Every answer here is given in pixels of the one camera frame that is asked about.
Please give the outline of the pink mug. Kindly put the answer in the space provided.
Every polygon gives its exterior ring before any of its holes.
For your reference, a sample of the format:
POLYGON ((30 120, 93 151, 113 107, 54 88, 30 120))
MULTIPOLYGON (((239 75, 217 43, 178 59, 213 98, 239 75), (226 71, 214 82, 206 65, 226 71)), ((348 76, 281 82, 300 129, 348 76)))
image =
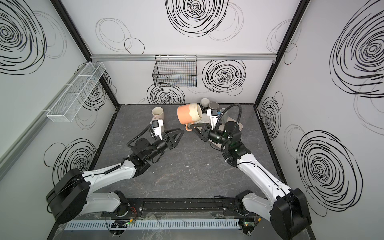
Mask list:
POLYGON ((164 109, 162 107, 155 107, 152 109, 152 115, 153 115, 153 118, 152 120, 164 120, 165 118, 165 113, 164 113, 164 109))

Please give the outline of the tall grey mug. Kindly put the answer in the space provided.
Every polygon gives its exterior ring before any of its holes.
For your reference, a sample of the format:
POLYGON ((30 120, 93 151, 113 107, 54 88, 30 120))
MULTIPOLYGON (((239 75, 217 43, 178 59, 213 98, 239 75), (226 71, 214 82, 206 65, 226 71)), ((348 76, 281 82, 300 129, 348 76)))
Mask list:
POLYGON ((220 109, 220 116, 222 116, 222 119, 226 119, 228 117, 228 112, 226 112, 226 108, 220 109))

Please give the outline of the orange and cream mug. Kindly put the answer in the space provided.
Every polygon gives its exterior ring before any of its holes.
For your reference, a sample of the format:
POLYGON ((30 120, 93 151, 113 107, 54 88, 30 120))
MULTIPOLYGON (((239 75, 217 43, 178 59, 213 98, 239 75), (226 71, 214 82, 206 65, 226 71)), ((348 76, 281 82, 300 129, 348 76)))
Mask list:
POLYGON ((177 108, 179 122, 185 125, 186 131, 191 132, 190 125, 198 122, 202 118, 202 109, 199 104, 191 103, 177 108))

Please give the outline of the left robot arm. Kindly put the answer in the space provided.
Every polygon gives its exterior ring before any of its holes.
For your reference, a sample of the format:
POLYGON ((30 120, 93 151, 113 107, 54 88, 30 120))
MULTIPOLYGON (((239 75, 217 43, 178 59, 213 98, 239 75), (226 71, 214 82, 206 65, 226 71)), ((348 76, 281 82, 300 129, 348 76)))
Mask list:
POLYGON ((124 217, 132 209, 125 195, 121 191, 98 193, 98 190, 142 175, 166 150, 176 148, 184 133, 182 129, 168 130, 156 136, 153 143, 138 135, 128 142, 132 154, 121 163, 92 171, 68 171, 46 196, 47 212, 57 224, 98 212, 124 217))

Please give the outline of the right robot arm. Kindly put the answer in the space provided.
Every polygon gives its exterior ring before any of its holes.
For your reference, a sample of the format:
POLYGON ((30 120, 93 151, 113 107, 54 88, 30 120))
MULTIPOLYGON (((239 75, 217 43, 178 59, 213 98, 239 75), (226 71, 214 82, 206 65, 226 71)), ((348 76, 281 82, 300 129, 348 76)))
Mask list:
POLYGON ((199 124, 193 120, 186 124, 186 129, 195 132, 204 142, 220 144, 225 162, 245 173, 264 193, 264 197, 250 191, 238 195, 240 213, 259 215, 272 224, 283 240, 291 240, 312 224, 307 198, 300 189, 292 189, 278 180, 242 143, 239 127, 242 106, 232 104, 223 112, 227 113, 234 107, 239 109, 237 119, 226 122, 223 131, 219 130, 223 114, 216 115, 217 120, 209 124, 199 124))

